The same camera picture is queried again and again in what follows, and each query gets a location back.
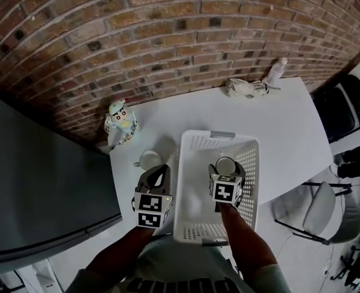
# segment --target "human arm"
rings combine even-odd
[[[233,258],[245,281],[253,281],[261,268],[277,264],[270,247],[247,225],[236,208],[220,203],[220,210]]]
[[[119,283],[132,269],[139,254],[150,242],[154,229],[135,227],[124,237],[98,253],[86,270]]]

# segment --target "crumpled plastic bag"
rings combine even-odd
[[[249,83],[239,78],[230,78],[226,81],[226,90],[231,98],[246,97],[248,99],[260,98],[269,93],[279,92],[281,89],[264,84],[261,81]]]

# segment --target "white laundry basket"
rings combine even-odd
[[[247,173],[239,212],[255,229],[259,193],[258,142],[230,132],[188,130],[181,138],[173,233],[176,241],[227,244],[221,214],[215,212],[215,202],[209,195],[208,166],[222,156],[233,158]]]

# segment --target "brick wall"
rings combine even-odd
[[[0,93],[96,141],[130,104],[286,77],[313,91],[360,52],[360,0],[0,0]]]

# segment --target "basket handle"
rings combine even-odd
[[[232,140],[236,137],[236,134],[233,132],[223,132],[223,131],[211,131],[211,139],[229,139]]]
[[[229,245],[228,241],[211,242],[211,240],[202,239],[203,247],[225,247]]]

